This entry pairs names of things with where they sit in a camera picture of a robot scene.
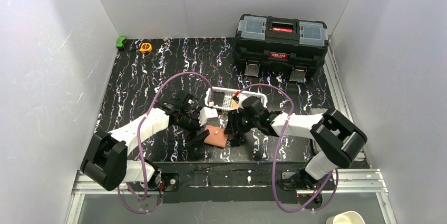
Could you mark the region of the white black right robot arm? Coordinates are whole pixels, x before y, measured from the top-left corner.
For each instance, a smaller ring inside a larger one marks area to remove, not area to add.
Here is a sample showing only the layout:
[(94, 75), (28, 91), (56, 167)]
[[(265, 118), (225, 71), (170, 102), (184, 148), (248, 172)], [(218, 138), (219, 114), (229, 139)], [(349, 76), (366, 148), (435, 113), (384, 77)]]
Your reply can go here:
[(277, 181), (284, 190), (310, 189), (333, 170), (349, 168), (367, 142), (366, 134), (337, 109), (314, 115), (288, 115), (269, 111), (259, 98), (250, 96), (228, 113), (224, 133), (240, 136), (253, 128), (264, 135), (308, 138), (319, 145), (321, 150), (301, 170)]

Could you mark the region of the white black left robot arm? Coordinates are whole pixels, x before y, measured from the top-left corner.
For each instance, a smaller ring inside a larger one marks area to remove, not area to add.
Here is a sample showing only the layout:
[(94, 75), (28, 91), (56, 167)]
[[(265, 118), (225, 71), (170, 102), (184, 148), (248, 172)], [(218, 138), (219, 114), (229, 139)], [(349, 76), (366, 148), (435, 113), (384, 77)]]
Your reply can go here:
[(107, 191), (123, 182), (139, 182), (148, 190), (157, 190), (162, 184), (160, 169), (145, 159), (131, 161), (129, 154), (171, 125), (190, 132), (193, 143), (202, 142), (209, 135), (203, 126), (217, 116), (216, 109), (194, 106), (192, 99), (157, 102), (149, 114), (110, 132), (94, 133), (80, 171)]

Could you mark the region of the brown leather card holder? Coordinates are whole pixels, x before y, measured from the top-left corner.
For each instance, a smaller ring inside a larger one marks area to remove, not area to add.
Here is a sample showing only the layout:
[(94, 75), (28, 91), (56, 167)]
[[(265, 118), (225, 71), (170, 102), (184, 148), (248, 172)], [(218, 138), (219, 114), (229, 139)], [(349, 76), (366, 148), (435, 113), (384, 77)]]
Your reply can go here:
[(204, 139), (204, 143), (215, 147), (224, 148), (228, 141), (228, 136), (224, 134), (224, 129), (218, 126), (207, 125), (205, 130), (209, 135)]

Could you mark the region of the orange credit card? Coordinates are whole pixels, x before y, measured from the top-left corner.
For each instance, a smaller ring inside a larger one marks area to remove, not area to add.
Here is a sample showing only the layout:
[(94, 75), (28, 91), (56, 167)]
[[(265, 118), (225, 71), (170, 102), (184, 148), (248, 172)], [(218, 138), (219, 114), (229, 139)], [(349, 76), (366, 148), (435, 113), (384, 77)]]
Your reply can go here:
[(231, 108), (238, 109), (238, 107), (239, 107), (239, 97), (233, 96), (231, 101)]

